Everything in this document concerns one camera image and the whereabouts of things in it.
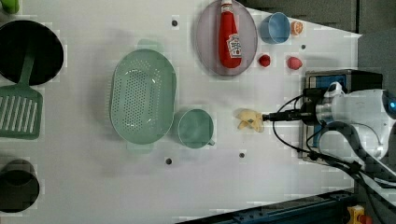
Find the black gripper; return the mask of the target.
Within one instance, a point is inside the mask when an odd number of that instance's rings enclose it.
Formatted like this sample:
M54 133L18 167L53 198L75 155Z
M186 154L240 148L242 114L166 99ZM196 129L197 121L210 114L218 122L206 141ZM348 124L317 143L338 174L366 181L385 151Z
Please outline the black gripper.
M299 109L291 109L282 112L263 114L263 121L293 121L302 119L305 125L319 125L317 118L317 105L324 95L324 90L320 88L304 89L304 103Z

